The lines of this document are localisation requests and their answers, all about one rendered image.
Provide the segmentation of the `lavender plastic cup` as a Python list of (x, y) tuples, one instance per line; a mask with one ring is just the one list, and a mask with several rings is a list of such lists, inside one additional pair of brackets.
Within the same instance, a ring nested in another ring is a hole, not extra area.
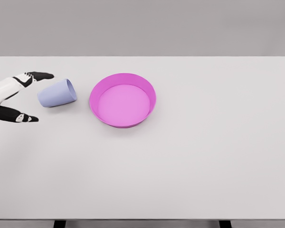
[(38, 101), (43, 107), (65, 105), (77, 100), (72, 83), (63, 79), (38, 92)]

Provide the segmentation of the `pink round plate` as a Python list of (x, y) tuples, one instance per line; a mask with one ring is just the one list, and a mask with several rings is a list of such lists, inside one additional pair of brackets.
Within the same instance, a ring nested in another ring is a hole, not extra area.
[(103, 123), (129, 128), (143, 122), (154, 110), (156, 92), (145, 78), (118, 73), (99, 81), (91, 91), (89, 105)]

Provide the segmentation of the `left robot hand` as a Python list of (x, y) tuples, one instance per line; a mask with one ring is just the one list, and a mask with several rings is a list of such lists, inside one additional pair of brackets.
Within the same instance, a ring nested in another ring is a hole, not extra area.
[(53, 79), (54, 75), (44, 72), (25, 72), (17, 76), (7, 77), (0, 81), (0, 121), (12, 123), (33, 123), (39, 119), (35, 116), (22, 113), (19, 110), (2, 106), (1, 103), (29, 87), (35, 82)]

